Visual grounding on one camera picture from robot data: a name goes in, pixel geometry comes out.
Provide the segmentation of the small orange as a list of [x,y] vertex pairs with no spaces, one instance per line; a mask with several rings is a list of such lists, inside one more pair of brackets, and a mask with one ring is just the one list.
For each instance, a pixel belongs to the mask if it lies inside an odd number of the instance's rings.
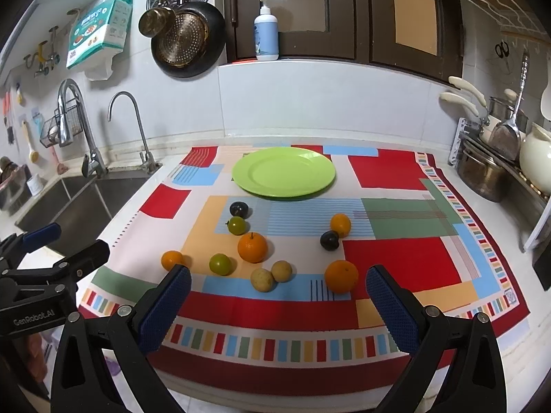
[[160,264],[166,271],[170,271],[174,266],[186,265],[184,255],[177,250],[169,250],[163,253]]

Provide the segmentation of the green lime fruit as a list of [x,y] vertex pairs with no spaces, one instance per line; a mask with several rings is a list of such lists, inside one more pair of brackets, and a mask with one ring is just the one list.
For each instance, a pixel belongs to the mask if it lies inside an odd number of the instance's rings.
[[209,268],[219,276],[228,276],[233,272],[232,260],[224,254],[212,255],[209,259]]

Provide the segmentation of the dark plum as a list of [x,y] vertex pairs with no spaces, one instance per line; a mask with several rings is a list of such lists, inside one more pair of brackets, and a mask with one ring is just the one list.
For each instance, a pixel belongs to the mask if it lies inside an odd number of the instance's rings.
[[243,219],[248,218],[249,207],[244,201],[235,201],[230,205],[230,213],[232,216],[241,217]]
[[319,242],[326,251],[332,252],[339,248],[340,237],[336,231],[328,230],[320,236]]

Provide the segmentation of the brown round fruit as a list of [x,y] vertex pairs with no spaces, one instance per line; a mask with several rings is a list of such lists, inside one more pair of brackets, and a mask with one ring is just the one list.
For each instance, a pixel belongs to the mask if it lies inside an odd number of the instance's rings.
[[253,288],[261,293],[268,293],[274,288],[274,277],[265,268],[256,268],[250,275]]
[[277,262],[274,262],[271,268],[271,273],[277,283],[286,283],[293,276],[293,268],[289,262],[285,260],[279,260]]

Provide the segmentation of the large orange with stem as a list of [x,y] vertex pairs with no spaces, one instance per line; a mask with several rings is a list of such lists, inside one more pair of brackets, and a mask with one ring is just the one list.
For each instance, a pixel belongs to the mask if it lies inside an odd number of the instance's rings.
[[260,233],[250,232],[240,238],[237,252],[245,262],[261,263],[268,254],[268,242]]

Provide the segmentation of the green fruit with stem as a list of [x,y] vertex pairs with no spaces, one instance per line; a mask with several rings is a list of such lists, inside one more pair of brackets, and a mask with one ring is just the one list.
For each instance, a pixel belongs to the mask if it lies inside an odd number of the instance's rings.
[[247,221],[240,216],[233,216],[227,222],[228,232],[235,236],[241,236],[248,232]]

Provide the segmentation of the pull-down chrome faucet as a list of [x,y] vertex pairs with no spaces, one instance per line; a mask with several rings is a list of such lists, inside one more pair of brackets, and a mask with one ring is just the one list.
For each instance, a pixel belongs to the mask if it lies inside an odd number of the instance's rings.
[[89,152],[84,155],[81,173],[85,178],[95,174],[101,178],[107,174],[103,157],[93,138],[87,117],[83,95],[72,78],[64,79],[57,93],[58,145],[69,146],[74,137],[84,134]]

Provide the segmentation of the yellow orange fruit right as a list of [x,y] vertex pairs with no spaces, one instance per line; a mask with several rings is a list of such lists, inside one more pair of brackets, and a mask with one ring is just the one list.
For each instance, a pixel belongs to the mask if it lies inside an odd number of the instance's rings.
[[330,222],[331,230],[335,231],[340,238],[345,238],[352,229],[351,220],[344,213],[336,213]]

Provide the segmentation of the colourful patchwork table mat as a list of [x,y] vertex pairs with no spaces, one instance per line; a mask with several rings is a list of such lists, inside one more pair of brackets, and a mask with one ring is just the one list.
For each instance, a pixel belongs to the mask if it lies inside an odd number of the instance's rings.
[[[111,239],[109,262],[94,275],[80,304],[86,317],[108,316],[135,303],[163,277],[163,253],[180,251],[193,285],[151,363],[184,390],[298,397],[366,392],[394,383],[408,357],[384,327],[364,282],[335,294],[324,280],[333,261],[360,274],[384,266],[425,305],[471,319],[483,313],[497,335],[529,314],[497,242],[424,152],[324,146],[336,170],[324,194],[299,201],[267,200],[242,191],[232,167],[245,146],[195,147],[158,180],[143,205]],[[268,242],[263,262],[237,252],[243,236],[228,232],[230,205],[248,204],[248,232]],[[320,236],[336,213],[352,229],[335,251]],[[233,272],[209,268],[212,255]],[[256,291],[250,275],[292,265],[286,283]]]

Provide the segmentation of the steel cooking pot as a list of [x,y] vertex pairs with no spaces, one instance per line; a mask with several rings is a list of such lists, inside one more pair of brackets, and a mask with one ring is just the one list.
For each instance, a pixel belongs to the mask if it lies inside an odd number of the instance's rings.
[[462,141],[457,171],[461,180],[486,200],[501,202],[512,184],[510,174],[490,155]]

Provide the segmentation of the metal skimmer ladle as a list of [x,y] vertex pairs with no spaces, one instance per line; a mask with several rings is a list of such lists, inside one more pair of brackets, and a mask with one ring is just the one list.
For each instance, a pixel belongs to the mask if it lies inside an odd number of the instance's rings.
[[489,145],[497,150],[505,159],[510,161],[517,160],[521,145],[520,130],[518,130],[517,126],[517,114],[526,87],[529,63],[530,53],[529,50],[524,47],[519,79],[519,92],[517,92],[517,98],[514,102],[514,109],[507,119],[501,121],[493,129],[489,138]]

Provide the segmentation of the cream ceramic teapot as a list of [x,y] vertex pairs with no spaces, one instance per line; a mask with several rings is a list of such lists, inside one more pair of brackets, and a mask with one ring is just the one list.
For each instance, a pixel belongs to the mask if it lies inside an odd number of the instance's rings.
[[551,189],[551,137],[538,124],[531,125],[530,133],[522,141],[519,163],[527,179],[544,194]]

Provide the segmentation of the teal white paper box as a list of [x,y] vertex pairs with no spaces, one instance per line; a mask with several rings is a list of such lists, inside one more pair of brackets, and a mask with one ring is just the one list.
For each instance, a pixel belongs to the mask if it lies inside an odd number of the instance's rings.
[[112,60],[122,53],[134,0],[103,0],[71,28],[66,68],[83,72],[89,80],[107,80]]

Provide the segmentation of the white rice spoon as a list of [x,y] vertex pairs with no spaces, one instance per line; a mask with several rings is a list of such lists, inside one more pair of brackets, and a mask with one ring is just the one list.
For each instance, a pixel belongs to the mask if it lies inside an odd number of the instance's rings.
[[547,84],[543,90],[540,111],[543,118],[551,121],[551,57],[546,56]]

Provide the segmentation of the black scissors on wall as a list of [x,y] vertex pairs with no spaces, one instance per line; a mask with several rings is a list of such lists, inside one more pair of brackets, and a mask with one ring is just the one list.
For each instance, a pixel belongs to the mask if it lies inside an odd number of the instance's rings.
[[510,47],[506,41],[497,43],[494,47],[495,53],[499,59],[506,59],[510,54]]

